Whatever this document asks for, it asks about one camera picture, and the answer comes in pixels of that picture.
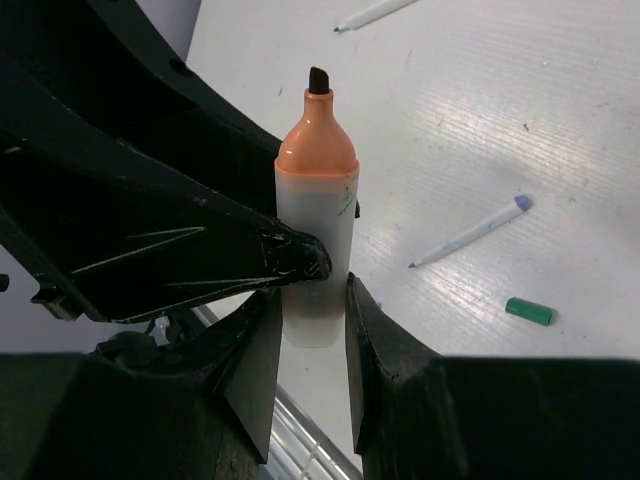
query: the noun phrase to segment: marker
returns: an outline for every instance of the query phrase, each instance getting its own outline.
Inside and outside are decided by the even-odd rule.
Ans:
[[[324,244],[333,271],[325,281],[282,289],[284,334],[293,345],[328,347],[344,330],[359,171],[353,144],[333,116],[329,76],[313,67],[302,118],[275,161],[276,202],[283,223]]]
[[[376,5],[372,5],[366,10],[356,13],[352,17],[349,17],[343,23],[333,29],[334,32],[344,32],[345,30],[357,30],[360,27],[375,22],[380,18],[389,15],[390,13],[400,10],[402,7],[416,2],[417,0],[387,0],[380,2]]]
[[[495,230],[499,226],[513,220],[518,215],[523,214],[529,210],[532,205],[533,202],[527,195],[518,195],[513,199],[513,203],[510,203],[481,222],[476,223],[464,232],[461,232],[458,235],[451,237],[446,242],[432,248],[422,258],[412,262],[411,265],[409,265],[409,268],[419,267],[424,263],[437,262],[441,258],[449,255],[451,252],[455,252],[459,248],[462,248],[482,237],[484,234]]]

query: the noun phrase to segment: blue cap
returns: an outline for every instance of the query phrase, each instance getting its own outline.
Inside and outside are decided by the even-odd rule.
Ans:
[[[516,205],[518,205],[520,210],[522,210],[523,212],[526,212],[527,210],[529,210],[533,205],[533,202],[531,201],[531,199],[526,195],[518,195],[517,197],[514,197],[513,200],[516,202]]]

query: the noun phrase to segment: highlighter tip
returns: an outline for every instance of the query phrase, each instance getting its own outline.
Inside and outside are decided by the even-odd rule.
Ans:
[[[318,67],[311,67],[309,72],[309,93],[326,95],[329,93],[329,75]]]

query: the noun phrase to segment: orange cap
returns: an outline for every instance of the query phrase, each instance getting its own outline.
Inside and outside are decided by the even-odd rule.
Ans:
[[[333,90],[325,94],[305,90],[304,114],[280,145],[275,168],[282,174],[307,177],[358,173],[353,144],[333,116]]]

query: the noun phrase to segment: translucent barrel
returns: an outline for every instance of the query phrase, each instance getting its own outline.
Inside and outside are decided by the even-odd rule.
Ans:
[[[358,175],[336,178],[290,176],[276,171],[278,218],[316,236],[333,264],[322,282],[282,289],[287,340],[302,347],[332,345],[342,328]]]

